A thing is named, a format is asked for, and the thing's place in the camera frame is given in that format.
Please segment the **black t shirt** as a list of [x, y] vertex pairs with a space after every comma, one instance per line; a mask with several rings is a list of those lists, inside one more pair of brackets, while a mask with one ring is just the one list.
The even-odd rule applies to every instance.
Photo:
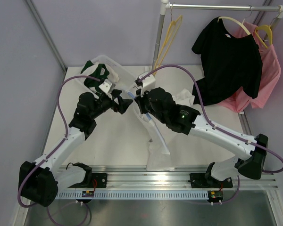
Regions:
[[229, 82], [231, 67], [237, 67], [234, 44], [240, 42], [232, 41], [226, 33], [229, 34], [223, 20], [218, 21], [216, 17], [202, 30], [191, 49], [200, 55], [204, 72], [204, 77], [193, 86], [195, 104], [214, 105], [231, 95], [225, 85]]

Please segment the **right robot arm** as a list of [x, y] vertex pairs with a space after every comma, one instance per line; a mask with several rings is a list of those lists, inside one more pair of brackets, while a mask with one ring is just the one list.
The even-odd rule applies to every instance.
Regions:
[[259, 134], [254, 137], [217, 126], [204, 113], [177, 104], [162, 88], [145, 93], [138, 89], [134, 100], [141, 113], [149, 113], [173, 132], [200, 137], [234, 154], [228, 160], [210, 163], [206, 172], [196, 178], [199, 187], [220, 187], [222, 182], [235, 176], [253, 180], [261, 178], [267, 136]]

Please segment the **blue hanger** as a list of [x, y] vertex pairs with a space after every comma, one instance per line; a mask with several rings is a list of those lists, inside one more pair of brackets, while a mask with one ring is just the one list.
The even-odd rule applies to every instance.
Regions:
[[147, 130], [149, 135], [149, 150], [154, 151], [158, 150], [158, 153], [170, 155], [170, 151], [166, 145], [166, 142], [158, 129], [155, 121], [150, 116], [149, 113], [142, 114], [138, 108], [136, 102], [133, 102], [133, 112], [137, 119], [142, 123], [144, 128]]

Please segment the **yellow hanger with metal hook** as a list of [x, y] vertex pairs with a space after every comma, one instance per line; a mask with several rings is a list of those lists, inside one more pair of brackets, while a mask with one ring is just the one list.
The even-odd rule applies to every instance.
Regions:
[[[163, 6], [169, 7], [171, 19], [167, 27], [164, 40], [161, 43], [165, 15], [166, 15], [166, 10], [164, 11], [162, 9]], [[160, 11], [159, 20], [158, 20], [158, 30], [157, 30], [156, 40], [155, 40], [155, 47], [154, 47], [154, 56], [153, 56], [152, 67], [151, 67], [152, 70], [162, 66], [162, 63], [164, 62], [164, 59], [166, 55], [168, 54], [169, 49], [172, 46], [172, 43], [175, 40], [175, 37], [182, 25], [183, 16], [179, 15], [178, 18], [174, 20], [172, 10], [173, 10], [173, 4], [171, 4], [170, 2], [167, 4], [161, 3], [161, 11]]]

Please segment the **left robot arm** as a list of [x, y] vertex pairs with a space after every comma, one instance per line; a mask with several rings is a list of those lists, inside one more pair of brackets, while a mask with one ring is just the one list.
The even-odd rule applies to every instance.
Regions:
[[58, 192], [69, 187], [89, 187], [93, 184], [92, 168], [83, 163], [74, 163], [69, 169], [59, 172], [62, 163], [92, 134], [95, 119], [108, 110], [124, 114], [133, 102], [122, 99], [121, 91], [113, 90], [112, 96], [102, 93], [98, 98], [91, 92], [82, 93], [78, 98], [73, 119], [66, 124], [64, 137], [48, 154], [43, 154], [34, 162], [25, 161], [19, 170], [18, 203], [26, 208], [21, 198], [34, 204], [49, 206]]

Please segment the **cream hanger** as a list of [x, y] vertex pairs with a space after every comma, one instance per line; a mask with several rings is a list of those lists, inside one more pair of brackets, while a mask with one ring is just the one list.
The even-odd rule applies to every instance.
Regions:
[[[248, 7], [246, 7], [246, 9], [242, 9], [241, 7], [232, 7], [232, 6], [224, 6], [224, 8], [226, 10], [243, 10], [243, 11], [250, 11], [250, 16], [253, 12], [253, 7], [251, 5], [249, 5]], [[234, 19], [234, 18], [231, 18], [231, 17], [228, 17], [228, 16], [219, 16], [218, 17], [218, 21], [222, 19], [222, 20], [230, 20], [236, 24], [238, 24], [244, 31], [247, 35], [251, 35], [250, 31], [245, 27], [245, 25], [243, 24], [244, 21], [245, 21], [245, 18], [242, 20], [242, 22]]]

